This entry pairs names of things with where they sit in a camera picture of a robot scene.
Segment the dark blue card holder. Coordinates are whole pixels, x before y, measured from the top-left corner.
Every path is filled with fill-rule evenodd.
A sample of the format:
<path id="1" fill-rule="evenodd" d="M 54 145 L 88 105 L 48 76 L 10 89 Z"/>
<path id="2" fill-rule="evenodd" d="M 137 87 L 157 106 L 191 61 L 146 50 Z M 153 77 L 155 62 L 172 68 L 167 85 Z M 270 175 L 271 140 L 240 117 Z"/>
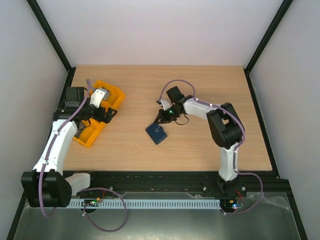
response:
<path id="1" fill-rule="evenodd" d="M 154 142 L 155 145 L 160 144 L 163 140 L 167 138 L 167 133 L 164 131 L 163 127 L 157 123 L 150 124 L 146 129 L 146 133 Z"/>

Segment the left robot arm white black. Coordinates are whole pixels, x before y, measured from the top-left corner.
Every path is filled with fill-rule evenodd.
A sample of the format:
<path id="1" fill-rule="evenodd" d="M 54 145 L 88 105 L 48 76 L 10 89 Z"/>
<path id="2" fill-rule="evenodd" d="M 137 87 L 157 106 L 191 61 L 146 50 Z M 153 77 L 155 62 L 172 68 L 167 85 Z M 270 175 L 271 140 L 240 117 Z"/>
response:
<path id="1" fill-rule="evenodd" d="M 73 137 L 84 129 L 84 122 L 109 123 L 116 110 L 102 106 L 111 96 L 104 87 L 67 87 L 64 99 L 53 113 L 51 133 L 32 171 L 25 171 L 21 184 L 33 208 L 65 208 L 71 198 L 91 184 L 88 173 L 64 178 L 63 167 Z"/>

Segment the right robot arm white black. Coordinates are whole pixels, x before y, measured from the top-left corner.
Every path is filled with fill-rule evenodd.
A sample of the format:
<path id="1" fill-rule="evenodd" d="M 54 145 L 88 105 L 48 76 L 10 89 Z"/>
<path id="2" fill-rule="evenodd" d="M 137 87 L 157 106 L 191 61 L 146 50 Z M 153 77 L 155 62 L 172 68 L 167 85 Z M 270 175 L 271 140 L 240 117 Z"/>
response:
<path id="1" fill-rule="evenodd" d="M 185 96 L 177 86 L 166 91 L 170 100 L 160 97 L 158 114 L 146 133 L 158 145 L 167 134 L 161 125 L 177 122 L 181 116 L 199 117 L 208 122 L 209 130 L 215 144 L 220 148 L 220 167 L 217 181 L 218 191 L 229 196 L 236 189 L 238 171 L 238 149 L 245 140 L 245 129 L 233 105 L 226 102 L 222 105 L 201 101 L 194 95 Z"/>

